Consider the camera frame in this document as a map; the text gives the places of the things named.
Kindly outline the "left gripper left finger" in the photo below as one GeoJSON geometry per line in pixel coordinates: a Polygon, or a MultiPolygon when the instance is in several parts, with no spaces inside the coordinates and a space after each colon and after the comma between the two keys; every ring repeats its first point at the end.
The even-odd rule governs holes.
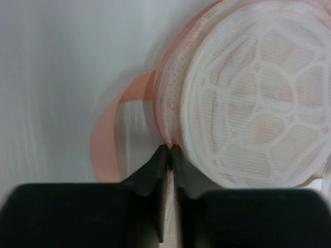
{"type": "Polygon", "coordinates": [[[1,207],[1,247],[158,247],[168,148],[119,183],[27,183],[1,207]]]}

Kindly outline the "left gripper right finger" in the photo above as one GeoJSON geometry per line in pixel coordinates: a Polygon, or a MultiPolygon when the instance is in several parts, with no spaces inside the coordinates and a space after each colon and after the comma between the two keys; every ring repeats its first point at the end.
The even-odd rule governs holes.
{"type": "Polygon", "coordinates": [[[171,148],[179,247],[330,247],[330,208],[307,189],[229,190],[171,148]]]}

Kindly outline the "peach floral mesh laundry bag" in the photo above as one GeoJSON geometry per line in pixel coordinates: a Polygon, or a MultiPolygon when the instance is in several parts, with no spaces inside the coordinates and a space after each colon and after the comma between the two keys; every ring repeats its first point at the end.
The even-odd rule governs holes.
{"type": "Polygon", "coordinates": [[[91,134],[100,182],[119,181],[119,103],[152,100],[164,143],[225,188],[330,185],[330,1],[219,1],[91,134]]]}

